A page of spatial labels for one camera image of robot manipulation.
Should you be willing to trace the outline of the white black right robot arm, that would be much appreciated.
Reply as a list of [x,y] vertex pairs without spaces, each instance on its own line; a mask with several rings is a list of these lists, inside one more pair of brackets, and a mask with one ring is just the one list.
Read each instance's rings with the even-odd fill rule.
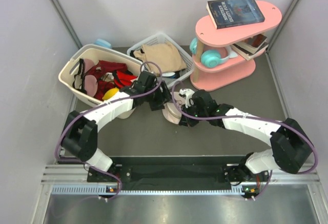
[[294,119],[264,121],[231,105],[218,104],[205,90],[181,89],[179,96],[185,98],[181,126],[193,127],[207,120],[215,127],[243,133],[270,146],[247,154],[237,166],[226,169],[230,182],[250,181],[259,173],[276,169],[297,174],[312,153],[305,132]]

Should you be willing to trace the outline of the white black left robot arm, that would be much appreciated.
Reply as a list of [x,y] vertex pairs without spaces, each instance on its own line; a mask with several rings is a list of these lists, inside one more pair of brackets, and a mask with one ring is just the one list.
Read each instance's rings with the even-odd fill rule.
[[142,71],[132,85],[121,88],[112,98],[84,112],[71,112],[59,145],[78,160],[98,169],[99,176],[111,181],[116,176],[112,159],[98,148],[98,132],[120,115],[148,102],[152,111],[161,110],[171,101],[164,81]]

